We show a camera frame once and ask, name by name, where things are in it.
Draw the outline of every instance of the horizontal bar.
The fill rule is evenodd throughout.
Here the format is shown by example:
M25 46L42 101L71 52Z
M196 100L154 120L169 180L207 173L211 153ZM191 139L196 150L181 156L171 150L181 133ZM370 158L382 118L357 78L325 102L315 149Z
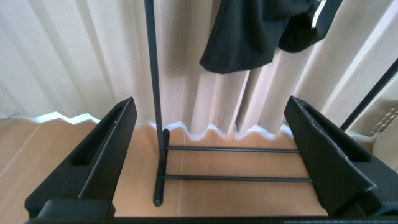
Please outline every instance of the horizontal bar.
M224 177L224 176L200 176L200 175L165 175L167 180L230 180L230 181L266 181L266 182L303 182L312 183L308 178L296 177Z
M224 148L224 147L194 147L194 146L167 146L170 150L191 151L226 151L226 152L273 152L273 153L300 153L297 149L255 149L255 148Z

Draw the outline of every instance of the brown floor tile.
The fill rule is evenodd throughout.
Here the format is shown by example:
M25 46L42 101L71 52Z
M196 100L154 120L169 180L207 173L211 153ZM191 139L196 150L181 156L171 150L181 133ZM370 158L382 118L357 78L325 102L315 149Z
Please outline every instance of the brown floor tile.
M12 161L39 124L24 119L0 121L0 173Z
M26 197L93 129L90 122L71 125L63 121L41 124L0 178L0 223L28 219Z
M251 133L237 141L209 130L196 146L295 148L282 133L273 141ZM183 174L308 177L298 154L192 152L183 155ZM182 181L180 216L326 215L311 184Z
M184 129L174 129L170 143L184 144L184 135ZM167 173L179 174L181 159L182 152L170 151ZM180 181L166 181L163 206L153 204L158 160L156 130L152 126L136 127L113 198L116 216L177 216Z

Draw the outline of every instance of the black garment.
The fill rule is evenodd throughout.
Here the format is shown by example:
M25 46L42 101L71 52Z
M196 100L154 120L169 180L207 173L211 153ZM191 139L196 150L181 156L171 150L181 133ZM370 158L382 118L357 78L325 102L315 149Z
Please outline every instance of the black garment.
M342 0L223 0L200 64L231 73L272 62L279 46L299 52L325 38Z

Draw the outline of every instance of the curtain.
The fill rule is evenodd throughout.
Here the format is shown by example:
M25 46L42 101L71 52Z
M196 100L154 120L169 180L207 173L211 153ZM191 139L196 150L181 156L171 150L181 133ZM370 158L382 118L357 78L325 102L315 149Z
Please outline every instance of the curtain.
M219 0L155 0L164 125L274 133L290 95L341 125L398 57L398 1L343 1L327 37L261 68L226 75L199 65ZM143 0L0 4L0 118L58 111L101 119L132 96L155 120Z

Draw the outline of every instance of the wooden floor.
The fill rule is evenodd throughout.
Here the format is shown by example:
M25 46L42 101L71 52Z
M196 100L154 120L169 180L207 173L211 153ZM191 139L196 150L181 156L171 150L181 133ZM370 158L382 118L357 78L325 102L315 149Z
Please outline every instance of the wooden floor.
M0 223L27 220L25 198L93 129L94 123L63 121L35 124L0 121ZM114 195L116 216L326 215L308 183L167 180L164 204L152 204L159 153L156 131L137 126ZM193 142L184 129L171 131L171 144L294 149L282 133L267 141L251 133L237 141L209 130ZM308 177L298 154L170 151L168 174Z

